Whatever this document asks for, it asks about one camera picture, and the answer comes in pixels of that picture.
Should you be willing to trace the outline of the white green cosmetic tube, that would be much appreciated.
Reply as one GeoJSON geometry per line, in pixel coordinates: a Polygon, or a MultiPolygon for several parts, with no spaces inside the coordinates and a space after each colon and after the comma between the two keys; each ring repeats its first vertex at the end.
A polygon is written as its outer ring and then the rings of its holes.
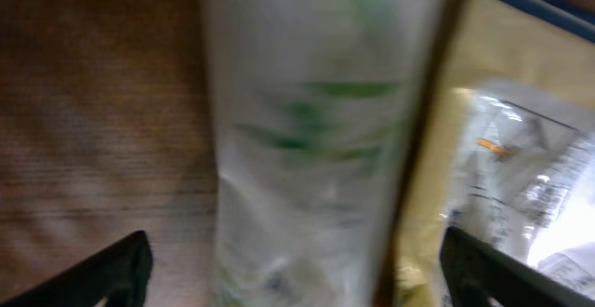
{"type": "Polygon", "coordinates": [[[202,0],[215,306],[369,306],[443,0],[202,0]]]}

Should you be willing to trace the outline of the yellow snack pouch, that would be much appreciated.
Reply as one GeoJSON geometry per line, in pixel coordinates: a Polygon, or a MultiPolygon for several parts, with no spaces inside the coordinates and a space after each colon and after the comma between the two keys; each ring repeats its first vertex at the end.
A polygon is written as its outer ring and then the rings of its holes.
{"type": "Polygon", "coordinates": [[[397,304],[453,306],[457,227],[594,301],[594,45],[509,0],[465,0],[396,232],[397,304]]]}

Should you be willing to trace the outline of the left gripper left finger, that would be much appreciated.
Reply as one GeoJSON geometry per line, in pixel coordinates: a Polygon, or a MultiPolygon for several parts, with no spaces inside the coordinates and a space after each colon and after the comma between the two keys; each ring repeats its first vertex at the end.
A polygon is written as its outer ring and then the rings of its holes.
{"type": "Polygon", "coordinates": [[[148,235],[135,231],[1,307],[143,307],[152,267],[148,235]]]}

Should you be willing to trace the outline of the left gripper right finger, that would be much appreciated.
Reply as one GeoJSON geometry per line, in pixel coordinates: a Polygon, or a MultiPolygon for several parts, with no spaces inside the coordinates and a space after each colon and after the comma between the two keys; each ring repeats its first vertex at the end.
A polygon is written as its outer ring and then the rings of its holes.
{"type": "Polygon", "coordinates": [[[440,252],[454,307],[594,307],[594,301],[539,274],[457,227],[440,252]]]}

